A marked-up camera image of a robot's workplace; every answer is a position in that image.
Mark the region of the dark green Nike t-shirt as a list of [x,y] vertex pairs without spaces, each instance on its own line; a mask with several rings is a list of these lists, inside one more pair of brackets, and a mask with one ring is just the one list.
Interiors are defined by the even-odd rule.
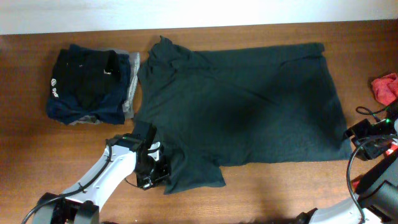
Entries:
[[222,167],[347,160],[324,45],[193,51],[162,37],[141,65],[136,121],[157,128],[165,194],[224,187]]

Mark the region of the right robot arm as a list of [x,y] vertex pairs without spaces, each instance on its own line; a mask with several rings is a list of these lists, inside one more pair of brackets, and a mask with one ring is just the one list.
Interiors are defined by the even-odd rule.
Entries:
[[[379,111],[359,106],[356,112],[373,116],[376,122],[364,119],[344,133],[355,146],[346,169],[350,198],[302,212],[292,223],[397,223],[397,100]],[[383,159],[372,169],[351,178],[355,158],[370,161],[380,156]]]

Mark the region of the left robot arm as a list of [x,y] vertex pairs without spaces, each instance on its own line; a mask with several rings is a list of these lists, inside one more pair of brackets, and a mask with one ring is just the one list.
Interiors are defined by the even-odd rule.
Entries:
[[62,194],[44,194],[23,222],[99,223],[106,201],[129,175],[135,174],[133,187],[141,190],[167,182],[170,169],[156,132],[153,124],[138,121],[133,132],[106,140],[103,155],[80,180]]

